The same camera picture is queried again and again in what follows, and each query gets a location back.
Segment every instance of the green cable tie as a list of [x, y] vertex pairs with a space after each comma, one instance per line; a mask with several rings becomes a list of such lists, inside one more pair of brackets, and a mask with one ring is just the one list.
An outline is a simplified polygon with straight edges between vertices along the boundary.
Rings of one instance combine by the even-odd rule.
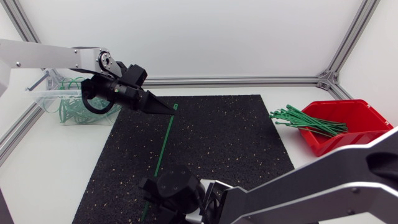
[[[178, 108], [178, 104], [175, 103], [173, 109], [177, 110], [177, 108]], [[157, 161], [157, 166], [156, 166], [155, 175], [154, 175], [155, 177], [157, 177], [157, 174], [159, 172], [160, 163], [162, 162], [164, 149], [166, 148], [166, 143], [167, 143], [167, 139], [169, 138], [169, 133], [170, 133], [170, 130], [172, 128], [173, 120], [174, 120], [174, 115], [172, 115], [172, 117], [170, 118], [169, 126], [167, 127], [166, 136], [164, 137], [162, 150], [160, 151], [159, 159]], [[148, 209], [149, 209], [149, 202], [146, 202], [145, 203], [145, 207], [144, 207], [144, 211], [143, 211], [142, 216], [141, 216], [141, 221], [142, 222], [144, 222], [144, 220], [145, 220], [145, 217], [147, 215]]]

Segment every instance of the white surface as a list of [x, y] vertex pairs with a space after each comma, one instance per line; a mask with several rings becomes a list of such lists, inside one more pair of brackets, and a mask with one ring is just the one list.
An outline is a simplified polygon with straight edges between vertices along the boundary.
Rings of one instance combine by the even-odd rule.
[[[152, 92], [164, 96], [261, 94], [269, 111], [288, 103], [303, 109], [315, 100], [332, 100], [327, 92], [314, 87], [181, 88]], [[54, 122], [53, 115], [44, 114], [0, 167], [0, 188], [16, 224], [71, 223], [111, 130], [110, 126], [61, 126]], [[276, 128], [295, 167], [316, 159], [296, 129]], [[361, 217], [354, 220], [362, 222]]]
[[[22, 40], [3, 7], [0, 7], [0, 39]], [[33, 103], [32, 99], [24, 96], [23, 91], [38, 80], [42, 72], [39, 69], [13, 69], [10, 75], [10, 69], [0, 59], [1, 82], [6, 83], [8, 76], [8, 89], [3, 94], [0, 89], [0, 136], [3, 136]]]
[[398, 125], [398, 1], [380, 1], [341, 70], [341, 85]]
[[107, 47], [150, 77], [317, 75], [362, 0], [20, 0], [44, 44]]

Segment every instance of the black cable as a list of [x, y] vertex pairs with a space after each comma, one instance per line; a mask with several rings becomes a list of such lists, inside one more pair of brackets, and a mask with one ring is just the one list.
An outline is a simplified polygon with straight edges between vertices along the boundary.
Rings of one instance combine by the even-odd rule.
[[203, 207], [203, 204], [202, 204], [201, 198], [200, 198], [200, 196], [199, 196], [199, 193], [198, 193], [198, 192], [195, 192], [195, 194], [196, 194], [196, 198], [197, 198], [198, 203], [199, 203], [200, 211], [202, 212], [203, 217], [205, 218], [205, 224], [211, 224], [209, 218], [207, 217], [206, 210], [205, 210], [205, 208]]

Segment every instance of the white wall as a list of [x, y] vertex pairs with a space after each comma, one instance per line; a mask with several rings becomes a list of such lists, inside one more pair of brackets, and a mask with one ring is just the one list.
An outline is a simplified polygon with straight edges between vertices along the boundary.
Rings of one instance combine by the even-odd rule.
[[107, 47], [149, 77], [317, 75], [362, 0], [20, 0], [41, 41]]
[[381, 0], [341, 70], [341, 85], [398, 125], [398, 1]]
[[[2, 6], [0, 6], [0, 39], [22, 41]], [[0, 67], [0, 73], [2, 77], [8, 76], [10, 70], [2, 66]], [[30, 86], [41, 76], [42, 72], [40, 69], [11, 70], [8, 89], [0, 96], [0, 137], [33, 103], [33, 100], [26, 97], [23, 92], [26, 87]]]

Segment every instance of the robotic arm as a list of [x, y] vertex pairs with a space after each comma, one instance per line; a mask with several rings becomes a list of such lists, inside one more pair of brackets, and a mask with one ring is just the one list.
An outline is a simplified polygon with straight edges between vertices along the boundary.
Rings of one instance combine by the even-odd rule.
[[[117, 103], [145, 113], [174, 114], [175, 111], [141, 86], [147, 73], [138, 65], [128, 68], [117, 62], [104, 47], [55, 47], [31, 42], [0, 39], [0, 66], [8, 68], [69, 68], [92, 73], [81, 83], [83, 103], [97, 114], [108, 112]], [[0, 95], [8, 86], [9, 71], [0, 74]], [[99, 97], [109, 101], [101, 110], [88, 100]]]
[[159, 206], [161, 224], [314, 223], [363, 212], [398, 223], [398, 128], [251, 190], [199, 181], [184, 166], [139, 186]]

